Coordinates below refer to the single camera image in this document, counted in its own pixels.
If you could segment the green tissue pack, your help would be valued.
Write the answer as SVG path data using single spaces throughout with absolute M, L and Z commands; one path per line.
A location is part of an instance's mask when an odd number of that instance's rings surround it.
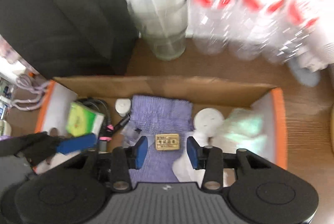
M 77 102 L 72 102 L 66 123 L 66 131 L 73 137 L 88 134 L 98 136 L 105 115 Z

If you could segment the white round cap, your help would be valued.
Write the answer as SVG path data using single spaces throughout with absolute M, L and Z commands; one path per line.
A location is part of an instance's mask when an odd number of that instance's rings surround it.
M 204 108 L 197 112 L 193 125 L 196 133 L 211 138 L 216 135 L 216 130 L 224 123 L 223 114 L 215 108 Z

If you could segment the pale green plastic bag ball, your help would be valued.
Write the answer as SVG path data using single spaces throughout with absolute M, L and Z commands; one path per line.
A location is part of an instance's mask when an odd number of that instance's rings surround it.
M 263 116 L 248 109 L 235 108 L 215 131 L 211 144 L 226 153 L 244 148 L 260 153 L 267 142 L 263 133 Z

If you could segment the red cardboard box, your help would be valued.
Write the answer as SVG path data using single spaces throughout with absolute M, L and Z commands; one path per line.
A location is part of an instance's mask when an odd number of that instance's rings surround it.
M 287 133 L 282 90 L 267 84 L 237 83 L 204 77 L 72 77 L 50 81 L 39 111 L 35 132 L 56 129 L 67 135 L 71 103 L 103 100 L 100 111 L 115 125 L 130 116 L 128 128 L 111 139 L 108 148 L 145 134 L 178 134 L 180 148 L 160 152 L 154 139 L 144 167 L 130 175 L 137 182 L 201 183 L 204 171 L 192 170 L 186 139 L 234 153 L 245 148 L 287 167 Z

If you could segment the purple knitted cloth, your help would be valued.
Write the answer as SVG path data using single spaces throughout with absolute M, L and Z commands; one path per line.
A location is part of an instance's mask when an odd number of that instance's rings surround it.
M 193 104 L 186 100 L 135 95 L 130 121 L 149 138 L 150 146 L 141 169 L 129 170 L 133 186 L 139 182 L 177 183 L 172 166 L 181 157 L 188 133 L 192 131 Z M 155 135 L 179 134 L 180 149 L 157 151 Z

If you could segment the small white round jar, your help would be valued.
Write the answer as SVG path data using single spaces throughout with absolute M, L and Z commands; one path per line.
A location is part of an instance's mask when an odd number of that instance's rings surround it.
M 131 99 L 117 99 L 115 110 L 121 117 L 125 117 L 131 111 Z

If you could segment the purple tissue box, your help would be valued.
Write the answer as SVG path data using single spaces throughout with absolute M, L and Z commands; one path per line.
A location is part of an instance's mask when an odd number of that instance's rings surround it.
M 7 139 L 11 139 L 11 136 L 5 136 L 5 135 L 0 136 L 0 141 L 7 140 Z

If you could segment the black paper bag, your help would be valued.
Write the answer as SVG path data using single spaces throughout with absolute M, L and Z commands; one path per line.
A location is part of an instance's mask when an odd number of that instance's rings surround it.
M 138 31 L 126 0 L 1 0 L 1 35 L 53 78 L 125 74 Z

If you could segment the yellow thermos jug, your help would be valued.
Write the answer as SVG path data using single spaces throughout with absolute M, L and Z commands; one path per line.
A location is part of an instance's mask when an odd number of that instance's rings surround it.
M 331 128 L 331 131 L 333 131 L 334 129 L 334 105 L 332 105 L 331 107 L 330 128 Z

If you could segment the white astronaut speaker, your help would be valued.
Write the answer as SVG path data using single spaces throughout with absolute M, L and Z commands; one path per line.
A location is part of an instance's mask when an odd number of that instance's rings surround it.
M 303 86 L 315 87 L 320 71 L 333 65 L 333 43 L 302 45 L 288 60 L 288 68 Z

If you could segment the clear drinking glass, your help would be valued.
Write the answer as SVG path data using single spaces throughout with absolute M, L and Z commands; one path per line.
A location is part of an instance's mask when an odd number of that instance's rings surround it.
M 186 49 L 188 0 L 129 0 L 128 10 L 141 38 L 160 60 L 179 58 Z

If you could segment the water bottle right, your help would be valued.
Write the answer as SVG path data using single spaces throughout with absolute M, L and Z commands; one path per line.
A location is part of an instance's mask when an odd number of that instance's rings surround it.
M 272 64 L 284 64 L 305 52 L 306 38 L 319 20 L 315 0 L 286 0 L 277 15 L 263 55 Z

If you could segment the water bottle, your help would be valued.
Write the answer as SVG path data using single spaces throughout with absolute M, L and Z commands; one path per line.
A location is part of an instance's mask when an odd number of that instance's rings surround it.
M 222 52 L 230 39 L 237 0 L 190 0 L 189 34 L 197 49 L 207 55 Z
M 315 0 L 286 0 L 277 15 L 263 55 L 272 64 L 284 64 L 305 52 L 306 38 L 319 20 Z
M 240 60 L 257 58 L 276 28 L 285 0 L 239 0 L 231 25 L 230 51 Z

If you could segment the water bottle middle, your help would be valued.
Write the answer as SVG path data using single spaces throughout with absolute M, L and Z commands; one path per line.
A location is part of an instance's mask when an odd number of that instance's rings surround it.
M 240 60 L 257 58 L 276 28 L 285 0 L 239 0 L 231 25 L 230 51 Z

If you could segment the water bottle left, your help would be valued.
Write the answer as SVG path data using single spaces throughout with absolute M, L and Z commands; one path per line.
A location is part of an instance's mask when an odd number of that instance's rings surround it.
M 189 34 L 197 49 L 207 55 L 222 52 L 230 39 L 237 0 L 190 0 Z

